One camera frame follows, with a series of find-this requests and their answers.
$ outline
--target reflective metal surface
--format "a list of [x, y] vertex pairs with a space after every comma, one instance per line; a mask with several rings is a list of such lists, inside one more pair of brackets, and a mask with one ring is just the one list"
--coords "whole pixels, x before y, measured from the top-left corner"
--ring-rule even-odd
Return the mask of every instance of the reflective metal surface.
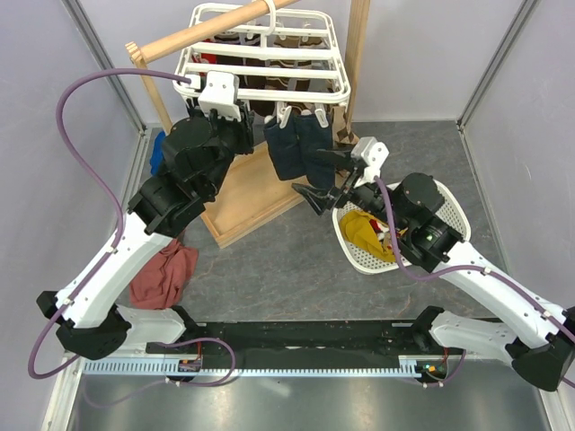
[[[158, 377], [83, 377], [106, 403]], [[538, 392], [515, 373], [467, 362], [443, 389], [396, 379], [239, 378], [218, 388], [161, 384], [110, 409], [79, 395], [69, 430], [550, 430]]]

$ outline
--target perforated plastic basket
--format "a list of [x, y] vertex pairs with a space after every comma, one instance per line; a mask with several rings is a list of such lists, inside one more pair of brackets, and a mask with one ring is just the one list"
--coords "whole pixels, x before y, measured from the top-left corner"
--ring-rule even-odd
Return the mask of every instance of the perforated plastic basket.
[[[439, 181], [435, 182], [438, 185], [439, 193], [441, 193], [446, 199], [445, 204], [443, 204], [439, 211], [437, 211], [438, 217], [462, 234], [466, 241], [469, 241], [471, 238], [471, 226], [469, 225], [469, 221], [467, 220], [463, 209], [461, 209], [459, 203], [446, 186]], [[399, 183], [391, 184], [389, 188], [395, 189], [398, 185]], [[351, 265], [353, 265], [353, 268], [358, 272], [367, 275], [380, 274], [382, 272], [398, 268], [396, 263], [385, 262], [378, 259], [367, 251], [363, 251], [358, 246], [343, 239], [340, 230], [340, 220], [349, 211], [353, 211], [354, 209], [360, 208], [348, 202], [345, 207], [336, 208], [332, 211], [335, 233], [338, 236], [338, 240], [340, 241], [340, 245], [345, 256], [348, 258]], [[411, 263], [406, 259], [403, 259], [403, 263], [406, 267], [411, 265]]]

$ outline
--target reddish-brown cloth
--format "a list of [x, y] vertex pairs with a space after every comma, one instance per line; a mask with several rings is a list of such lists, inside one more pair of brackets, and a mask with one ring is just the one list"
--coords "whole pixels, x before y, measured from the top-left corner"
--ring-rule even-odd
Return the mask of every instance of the reddish-brown cloth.
[[181, 298], [196, 268], [198, 251], [173, 240], [137, 273], [129, 284], [129, 300], [137, 308], [162, 310]]

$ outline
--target wooden frame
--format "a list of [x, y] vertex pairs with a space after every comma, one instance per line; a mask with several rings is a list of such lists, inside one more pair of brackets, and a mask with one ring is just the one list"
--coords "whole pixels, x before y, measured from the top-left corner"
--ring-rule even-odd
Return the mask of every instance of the wooden frame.
[[[274, 0], [274, 3], [279, 9], [297, 1]], [[355, 104], [358, 72], [366, 36], [369, 1], [352, 0], [349, 15], [348, 47], [345, 56], [346, 72], [351, 83], [349, 119], [351, 119], [351, 112]], [[139, 48], [136, 43], [130, 42], [126, 45], [126, 49], [136, 67], [147, 69], [147, 65], [153, 61], [198, 41], [245, 24], [269, 11], [270, 9], [264, 0], [256, 0], [199, 25], [177, 31], [142, 48]], [[155, 86], [153, 78], [142, 76], [142, 82], [167, 135], [172, 130], [173, 124], [162, 96]], [[258, 184], [257, 193], [254, 193], [253, 185], [255, 184]], [[223, 248], [266, 224], [302, 200], [300, 195], [291, 189], [289, 181], [278, 180], [270, 158], [267, 156], [267, 145], [258, 145], [254, 154], [240, 156], [234, 160], [220, 190], [217, 202], [207, 204], [206, 211], [201, 217], [217, 244]]]

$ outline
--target gray wall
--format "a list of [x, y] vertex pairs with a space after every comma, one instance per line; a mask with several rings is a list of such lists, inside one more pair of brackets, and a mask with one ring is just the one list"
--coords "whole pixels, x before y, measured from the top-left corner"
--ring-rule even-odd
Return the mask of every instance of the gray wall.
[[[250, 0], [217, 3], [246, 4]], [[131, 66], [124, 45], [142, 46], [190, 23], [205, 0], [81, 0], [116, 66]], [[301, 0], [334, 20], [342, 49], [350, 0]], [[471, 97], [521, 0], [372, 0], [356, 121], [455, 119]], [[178, 54], [151, 68], [175, 70]], [[145, 122], [158, 123], [142, 83], [126, 82]], [[170, 115], [186, 115], [181, 96], [159, 83]]]
[[467, 128], [511, 274], [566, 307], [575, 305], [574, 22], [572, 0], [541, 2]]
[[[35, 304], [85, 266], [107, 238], [112, 211], [60, 141], [54, 109], [76, 78], [97, 70], [58, 0], [11, 2], [0, 13], [0, 429], [40, 428], [54, 378], [26, 373], [32, 343], [45, 324]], [[136, 143], [105, 82], [73, 96], [66, 124], [80, 152], [112, 189], [127, 179]], [[38, 370], [59, 364], [53, 335]]]

